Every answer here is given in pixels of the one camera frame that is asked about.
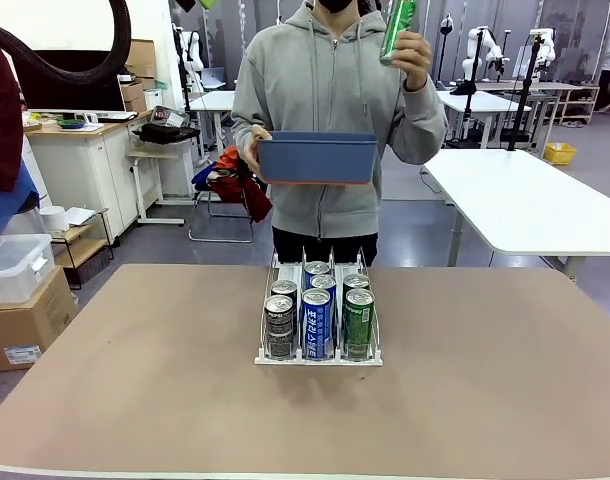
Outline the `person's left hand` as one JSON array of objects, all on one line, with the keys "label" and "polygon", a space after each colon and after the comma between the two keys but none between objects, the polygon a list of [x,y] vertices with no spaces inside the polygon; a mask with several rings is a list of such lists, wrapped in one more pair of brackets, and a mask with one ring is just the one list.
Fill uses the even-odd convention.
[{"label": "person's left hand", "polygon": [[421,34],[411,31],[399,32],[392,58],[392,64],[406,74],[405,85],[408,91],[419,91],[425,86],[432,51]]}]

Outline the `person's right hand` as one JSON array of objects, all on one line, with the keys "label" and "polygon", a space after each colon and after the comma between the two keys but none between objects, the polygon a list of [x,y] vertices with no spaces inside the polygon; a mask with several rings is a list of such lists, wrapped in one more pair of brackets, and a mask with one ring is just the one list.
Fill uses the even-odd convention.
[{"label": "person's right hand", "polygon": [[252,125],[250,132],[246,135],[242,149],[239,151],[241,158],[245,161],[249,169],[260,179],[261,168],[258,154],[258,143],[264,140],[271,140],[271,134],[263,127]]}]

